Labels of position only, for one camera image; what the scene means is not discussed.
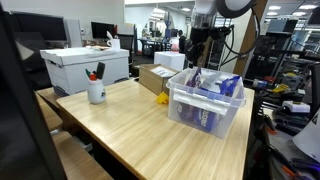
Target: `clear plastic bin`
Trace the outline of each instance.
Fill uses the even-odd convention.
[[[169,119],[223,139],[227,135],[239,107],[243,107],[246,103],[242,78],[240,77],[233,96],[228,97],[218,92],[186,86],[186,82],[195,74],[196,70],[197,67],[185,69],[168,80],[167,87],[170,89]],[[236,76],[205,68],[201,69],[201,73],[201,79],[208,76],[213,77],[214,84]]]

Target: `person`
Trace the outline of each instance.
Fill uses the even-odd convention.
[[[186,44],[186,37],[183,35],[183,31],[179,30],[179,53],[184,54],[184,46]]]

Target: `white cardboard box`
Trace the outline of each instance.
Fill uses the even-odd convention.
[[[183,70],[185,55],[178,52],[162,51],[156,52],[153,64],[162,64],[177,71]]]
[[[88,48],[41,50],[51,83],[58,95],[86,91],[88,76],[85,69],[96,71],[98,62],[105,64],[103,84],[110,85],[129,77],[128,50],[97,51]]]

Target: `plastic storage container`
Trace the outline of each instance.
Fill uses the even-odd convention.
[[[246,103],[242,78],[240,77],[236,84],[233,96],[228,97],[216,92],[186,86],[186,82],[195,74],[196,70],[197,68],[185,69],[169,79],[167,83],[167,87],[170,89],[169,119],[223,139],[227,135],[239,107]],[[201,69],[201,72],[202,80],[210,76],[213,77],[214,84],[236,76],[204,68]]]

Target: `robotic arm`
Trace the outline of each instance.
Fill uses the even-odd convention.
[[[256,0],[195,0],[195,7],[192,12],[192,30],[190,39],[192,47],[188,49],[187,59],[197,65],[202,55],[205,42],[209,35],[217,39],[221,34],[228,35],[231,31],[228,28],[215,29],[214,19],[219,12],[225,18],[237,18],[245,14],[253,7]]]

